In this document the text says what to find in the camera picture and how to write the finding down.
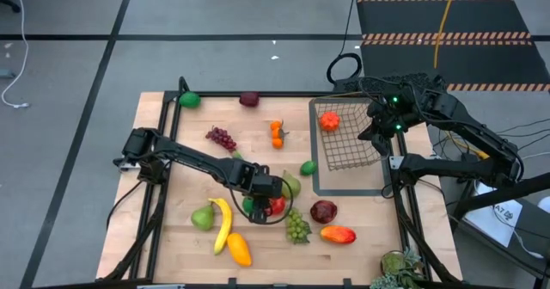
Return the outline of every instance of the wooden table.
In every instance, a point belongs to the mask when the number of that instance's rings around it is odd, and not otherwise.
[[[134,127],[157,126],[162,95],[141,94]],[[301,177],[298,171],[300,165],[311,158],[310,100],[300,97],[264,97],[257,108],[250,109],[241,106],[237,98],[206,97],[200,108],[182,111],[177,142],[214,157],[227,157],[227,151],[205,139],[205,133],[213,125],[219,126],[228,130],[239,144],[238,150],[248,161],[268,165],[273,175],[281,175],[283,169],[293,172],[302,182],[302,192],[295,205],[312,226],[314,233],[309,236],[311,243],[292,245],[286,241],[284,224],[250,224],[233,207],[232,231],[241,233],[247,239],[253,265],[240,268],[233,262],[227,248],[222,254],[213,255],[213,243],[222,220],[219,210],[215,227],[208,232],[196,230],[190,217],[194,210],[207,204],[207,198],[225,198],[233,206],[229,191],[215,183],[210,176],[175,164],[168,187],[155,283],[227,284],[228,278],[236,277],[239,284],[341,285],[342,279],[351,278],[354,285],[368,285],[379,276],[381,256],[390,250],[400,249],[393,200],[372,196],[323,197],[324,200],[334,201],[339,207],[333,224],[349,226],[357,233],[357,241],[351,245],[323,242],[318,236],[321,225],[309,216],[309,208],[320,197],[313,192],[311,179]],[[165,135],[168,135],[173,111],[174,108],[171,108],[168,113]],[[285,131],[291,133],[280,151],[275,151],[271,146],[268,129],[272,120],[284,120]],[[406,134],[406,144],[411,153],[431,154],[431,144],[424,125],[416,126]],[[122,174],[116,200],[136,183],[136,176],[137,171]],[[425,179],[439,185],[435,176],[427,176]],[[98,277],[108,274],[135,240],[144,189],[141,187],[114,213],[101,255]],[[420,184],[416,187],[416,194],[425,240],[449,271],[461,278],[442,195]],[[144,275],[149,251],[147,243],[142,253],[140,276]]]

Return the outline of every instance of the red grapes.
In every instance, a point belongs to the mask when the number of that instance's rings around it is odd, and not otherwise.
[[[212,130],[208,131],[205,137],[220,144],[229,152],[233,152],[237,147],[237,143],[228,135],[227,130],[222,130],[217,126],[212,127]]]

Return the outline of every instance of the wire basket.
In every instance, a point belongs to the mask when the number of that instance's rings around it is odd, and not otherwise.
[[[359,133],[370,124],[369,99],[318,98],[313,102],[317,124],[326,112],[334,112],[340,117],[336,131],[323,131],[318,127],[329,170],[363,167],[380,160],[380,154],[370,141],[358,139]]]

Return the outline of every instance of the banana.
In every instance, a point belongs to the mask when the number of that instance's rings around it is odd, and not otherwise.
[[[227,201],[225,199],[208,199],[208,201],[216,203],[216,205],[220,207],[220,210],[222,210],[222,228],[217,234],[216,242],[214,243],[214,255],[219,255],[222,252],[223,247],[225,247],[227,236],[231,231],[233,212],[231,211],[231,208],[229,207],[229,204],[227,204]]]

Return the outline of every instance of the pear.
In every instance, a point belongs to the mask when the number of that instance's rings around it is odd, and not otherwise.
[[[201,207],[191,215],[191,222],[197,229],[208,231],[214,225],[214,207],[208,205]]]
[[[283,182],[283,196],[286,199],[290,199],[290,189],[292,189],[292,196],[294,199],[300,194],[300,190],[302,189],[302,185],[300,184],[300,181],[297,180],[296,177],[292,176],[291,173],[287,172],[286,170],[283,172],[283,179],[286,181],[286,183]]]

